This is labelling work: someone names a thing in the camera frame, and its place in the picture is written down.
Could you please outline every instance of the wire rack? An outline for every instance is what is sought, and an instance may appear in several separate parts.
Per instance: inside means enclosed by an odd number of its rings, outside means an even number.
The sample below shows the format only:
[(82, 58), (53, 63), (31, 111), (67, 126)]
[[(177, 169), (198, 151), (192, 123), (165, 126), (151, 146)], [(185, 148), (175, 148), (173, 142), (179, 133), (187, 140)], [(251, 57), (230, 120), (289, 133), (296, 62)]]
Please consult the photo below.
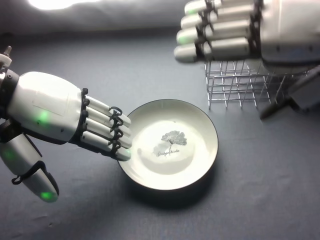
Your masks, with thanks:
[(261, 60), (256, 63), (256, 69), (253, 69), (246, 61), (206, 62), (204, 68), (209, 109), (216, 102), (224, 102), (226, 108), (230, 103), (238, 103), (243, 107), (245, 102), (250, 101), (258, 107), (261, 102), (277, 102), (284, 98), (288, 86), (307, 74), (275, 74), (266, 70)]

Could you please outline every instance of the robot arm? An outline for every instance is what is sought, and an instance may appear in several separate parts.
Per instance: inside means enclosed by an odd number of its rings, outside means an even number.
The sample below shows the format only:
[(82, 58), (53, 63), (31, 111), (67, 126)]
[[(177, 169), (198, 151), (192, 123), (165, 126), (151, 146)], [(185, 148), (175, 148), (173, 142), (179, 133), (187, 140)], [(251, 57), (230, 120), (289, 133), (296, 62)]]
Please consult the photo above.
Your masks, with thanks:
[(186, 4), (179, 62), (261, 58), (269, 66), (320, 64), (320, 1), (194, 0)]
[(72, 83), (42, 72), (17, 75), (8, 67), (11, 48), (0, 54), (0, 156), (24, 183), (46, 202), (59, 188), (28, 135), (53, 144), (76, 144), (118, 161), (131, 158), (131, 121), (117, 107), (88, 96)]

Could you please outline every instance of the printed tree design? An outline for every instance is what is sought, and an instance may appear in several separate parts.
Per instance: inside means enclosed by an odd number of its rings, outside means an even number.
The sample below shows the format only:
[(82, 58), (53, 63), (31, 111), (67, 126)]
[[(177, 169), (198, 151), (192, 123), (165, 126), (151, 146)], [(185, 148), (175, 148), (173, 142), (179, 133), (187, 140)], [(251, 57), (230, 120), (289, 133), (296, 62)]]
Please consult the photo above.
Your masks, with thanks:
[(161, 140), (171, 144), (169, 149), (169, 155), (171, 154), (171, 147), (173, 144), (182, 146), (187, 145), (187, 139), (185, 138), (185, 134), (180, 131), (168, 132), (162, 136)]

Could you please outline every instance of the plate rim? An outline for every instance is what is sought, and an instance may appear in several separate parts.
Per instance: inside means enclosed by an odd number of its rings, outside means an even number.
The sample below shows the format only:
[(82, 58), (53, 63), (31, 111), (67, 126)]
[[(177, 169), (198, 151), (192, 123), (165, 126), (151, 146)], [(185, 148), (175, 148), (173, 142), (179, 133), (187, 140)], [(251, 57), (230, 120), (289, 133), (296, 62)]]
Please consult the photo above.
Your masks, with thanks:
[(153, 187), (149, 187), (149, 186), (146, 186), (146, 185), (144, 185), (144, 184), (141, 184), (141, 183), (135, 181), (134, 179), (132, 179), (132, 178), (125, 172), (125, 170), (124, 170), (124, 169), (122, 168), (122, 166), (120, 165), (120, 162), (121, 162), (121, 161), (117, 161), (117, 162), (118, 162), (118, 165), (120, 166), (120, 168), (121, 168), (121, 170), (124, 172), (124, 174), (125, 174), (128, 178), (130, 178), (133, 182), (135, 182), (136, 184), (138, 184), (139, 186), (144, 187), (144, 188), (147, 188), (147, 189), (149, 189), (149, 190), (156, 190), (156, 191), (161, 191), (161, 192), (168, 192), (168, 191), (176, 191), (176, 190), (181, 190), (181, 189), (187, 188), (187, 187), (189, 187), (189, 186), (197, 183), (197, 182), (198, 182), (199, 180), (201, 180), (204, 176), (206, 176), (206, 174), (210, 171), (210, 169), (212, 169), (214, 163), (216, 162), (217, 156), (218, 156), (218, 152), (219, 152), (219, 136), (218, 136), (217, 128), (216, 128), (214, 122), (213, 122), (213, 121), (211, 120), (211, 118), (208, 116), (208, 114), (206, 114), (202, 109), (200, 109), (200, 108), (197, 107), (196, 105), (194, 105), (194, 104), (192, 104), (192, 103), (190, 103), (190, 102), (187, 102), (187, 101), (183, 101), (183, 100), (178, 100), (178, 99), (173, 99), (173, 98), (163, 98), (163, 99), (157, 99), (157, 100), (149, 101), (149, 102), (146, 102), (145, 104), (143, 104), (143, 105), (135, 108), (135, 109), (134, 109), (132, 112), (130, 112), (127, 116), (128, 116), (128, 118), (130, 118), (130, 115), (131, 115), (134, 111), (138, 110), (139, 108), (142, 108), (144, 105), (147, 105), (147, 104), (150, 104), (150, 103), (153, 103), (153, 102), (164, 101), (164, 100), (183, 102), (183, 103), (186, 103), (186, 104), (190, 104), (191, 106), (199, 109), (201, 112), (203, 112), (203, 113), (205, 114), (205, 116), (206, 116), (206, 117), (210, 120), (210, 122), (212, 123), (213, 128), (215, 129), (216, 138), (217, 138), (216, 154), (215, 154), (215, 157), (214, 157), (214, 160), (213, 160), (211, 166), (210, 166), (210, 167), (207, 169), (207, 171), (206, 171), (201, 177), (199, 177), (196, 181), (194, 181), (194, 182), (192, 182), (192, 183), (190, 183), (190, 184), (188, 184), (188, 185), (178, 187), (178, 188), (158, 189), (158, 188), (153, 188)]

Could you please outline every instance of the silver metal wire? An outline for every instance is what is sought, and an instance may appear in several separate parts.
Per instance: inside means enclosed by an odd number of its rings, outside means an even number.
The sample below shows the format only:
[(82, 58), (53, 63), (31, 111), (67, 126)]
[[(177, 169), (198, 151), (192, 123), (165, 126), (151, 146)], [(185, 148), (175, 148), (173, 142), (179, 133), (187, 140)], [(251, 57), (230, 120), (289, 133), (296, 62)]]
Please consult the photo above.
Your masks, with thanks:
[(215, 102), (224, 102), (226, 108), (236, 102), (241, 108), (247, 101), (253, 101), (256, 107), (265, 101), (277, 102), (285, 96), (288, 86), (306, 75), (306, 72), (275, 74), (267, 71), (262, 61), (257, 63), (257, 69), (252, 69), (243, 60), (206, 62), (204, 70), (209, 109)]

